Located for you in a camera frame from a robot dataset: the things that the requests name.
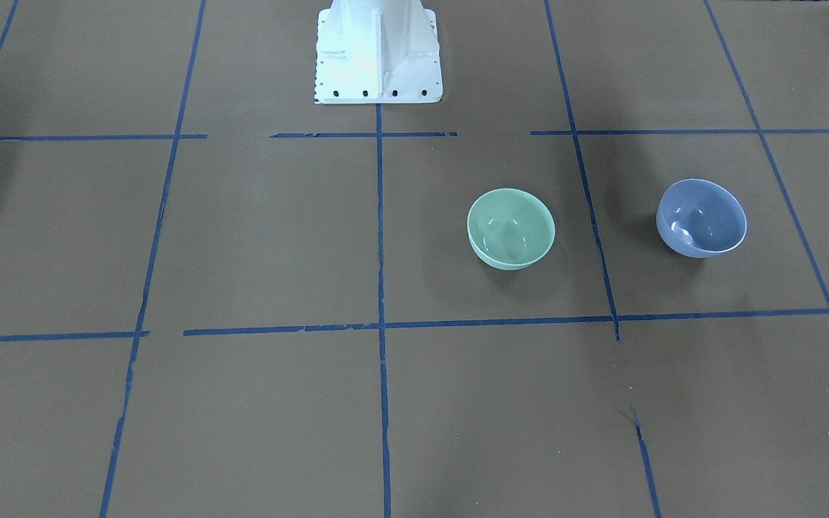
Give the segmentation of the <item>blue bowl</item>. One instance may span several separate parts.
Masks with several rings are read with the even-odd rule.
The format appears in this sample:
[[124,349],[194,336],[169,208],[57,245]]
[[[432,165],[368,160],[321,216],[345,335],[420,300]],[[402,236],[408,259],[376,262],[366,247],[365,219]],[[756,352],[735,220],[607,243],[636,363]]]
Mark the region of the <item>blue bowl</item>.
[[692,258],[724,255],[746,239],[748,220],[739,200],[705,179],[684,179],[664,191],[656,227],[675,253]]

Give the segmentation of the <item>green bowl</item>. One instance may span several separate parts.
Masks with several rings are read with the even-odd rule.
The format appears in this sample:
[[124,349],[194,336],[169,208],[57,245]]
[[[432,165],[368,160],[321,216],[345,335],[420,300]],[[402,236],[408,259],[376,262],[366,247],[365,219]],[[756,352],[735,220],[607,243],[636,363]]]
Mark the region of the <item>green bowl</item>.
[[514,271],[538,263],[555,245],[550,209],[529,191],[487,191],[466,217],[469,245],[476,257],[497,270]]

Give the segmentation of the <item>white pedestal column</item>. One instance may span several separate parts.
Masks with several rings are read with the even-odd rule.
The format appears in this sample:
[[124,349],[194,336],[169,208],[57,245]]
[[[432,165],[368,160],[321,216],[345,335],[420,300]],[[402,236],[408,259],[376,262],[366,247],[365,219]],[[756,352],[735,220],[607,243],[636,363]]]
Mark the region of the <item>white pedestal column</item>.
[[438,19],[421,1],[333,1],[316,27],[315,103],[443,98]]

